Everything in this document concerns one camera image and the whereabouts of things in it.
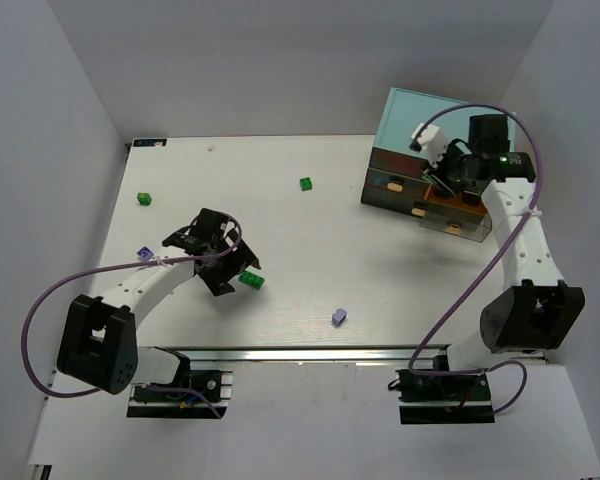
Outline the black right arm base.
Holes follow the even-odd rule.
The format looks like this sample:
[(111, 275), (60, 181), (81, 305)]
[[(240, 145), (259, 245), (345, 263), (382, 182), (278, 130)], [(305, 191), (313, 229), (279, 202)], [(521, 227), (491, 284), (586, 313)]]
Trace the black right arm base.
[(397, 370), (387, 388), (397, 392), (402, 425), (463, 425), (495, 422), (485, 375), (419, 376)]

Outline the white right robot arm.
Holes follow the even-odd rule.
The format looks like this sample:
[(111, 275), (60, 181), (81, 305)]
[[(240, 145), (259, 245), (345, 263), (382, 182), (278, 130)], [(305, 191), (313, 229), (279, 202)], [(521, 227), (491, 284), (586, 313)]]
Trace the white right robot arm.
[(541, 175), (530, 156), (514, 152), (506, 113), (474, 115), (460, 149), (433, 122), (419, 124), (411, 149), (424, 151), (423, 170), (443, 192), (473, 187), (487, 210), (503, 269), (503, 291), (481, 312), (478, 329), (446, 350), (446, 370), (486, 371), (518, 354), (558, 349), (585, 306), (580, 287), (556, 266), (537, 208)]

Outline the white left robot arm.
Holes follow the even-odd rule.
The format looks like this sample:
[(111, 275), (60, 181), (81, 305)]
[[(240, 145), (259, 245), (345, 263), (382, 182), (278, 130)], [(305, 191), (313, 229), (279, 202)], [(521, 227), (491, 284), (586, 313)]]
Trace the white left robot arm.
[(214, 296), (234, 291), (230, 281), (259, 259), (230, 232), (216, 240), (174, 233), (162, 242), (153, 264), (136, 270), (107, 292), (80, 295), (69, 306), (59, 348), (60, 372), (110, 394), (128, 385), (178, 387), (188, 370), (174, 350), (137, 345), (136, 330), (181, 284), (199, 277)]

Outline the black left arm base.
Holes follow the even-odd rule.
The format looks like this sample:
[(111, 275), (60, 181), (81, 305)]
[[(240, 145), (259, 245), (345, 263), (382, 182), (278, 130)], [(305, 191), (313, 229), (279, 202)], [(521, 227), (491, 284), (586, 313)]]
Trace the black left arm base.
[(220, 420), (232, 396), (233, 371), (194, 365), (173, 385), (134, 385), (126, 416), (142, 419)]

